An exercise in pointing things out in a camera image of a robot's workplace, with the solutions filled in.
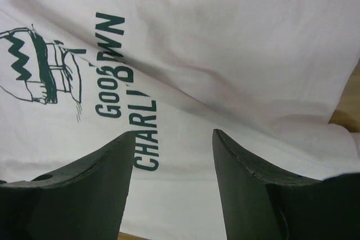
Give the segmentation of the white green-sleeved t-shirt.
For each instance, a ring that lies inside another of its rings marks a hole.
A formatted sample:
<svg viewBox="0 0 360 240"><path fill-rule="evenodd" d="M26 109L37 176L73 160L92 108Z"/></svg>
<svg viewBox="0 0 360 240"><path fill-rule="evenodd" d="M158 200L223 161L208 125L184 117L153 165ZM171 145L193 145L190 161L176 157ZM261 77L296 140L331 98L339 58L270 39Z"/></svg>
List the white green-sleeved t-shirt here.
<svg viewBox="0 0 360 240"><path fill-rule="evenodd" d="M212 133L296 174L359 172L330 124L359 60L359 0L1 0L1 179L132 130L121 230L225 239Z"/></svg>

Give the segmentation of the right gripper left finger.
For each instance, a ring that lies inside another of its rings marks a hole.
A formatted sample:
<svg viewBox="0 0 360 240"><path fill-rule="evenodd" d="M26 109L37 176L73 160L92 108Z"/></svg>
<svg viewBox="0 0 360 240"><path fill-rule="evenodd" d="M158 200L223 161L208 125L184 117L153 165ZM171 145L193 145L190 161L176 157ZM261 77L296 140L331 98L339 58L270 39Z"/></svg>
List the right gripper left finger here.
<svg viewBox="0 0 360 240"><path fill-rule="evenodd" d="M31 181L1 184L2 239L117 239L133 169L135 135Z"/></svg>

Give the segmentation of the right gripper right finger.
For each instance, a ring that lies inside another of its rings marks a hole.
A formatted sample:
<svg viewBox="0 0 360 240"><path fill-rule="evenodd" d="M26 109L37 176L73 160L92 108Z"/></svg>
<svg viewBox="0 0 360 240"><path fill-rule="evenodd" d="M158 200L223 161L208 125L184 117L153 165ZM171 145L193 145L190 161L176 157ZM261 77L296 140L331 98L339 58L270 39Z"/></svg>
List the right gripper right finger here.
<svg viewBox="0 0 360 240"><path fill-rule="evenodd" d="M212 145L228 239L359 238L359 174L294 174L219 129Z"/></svg>

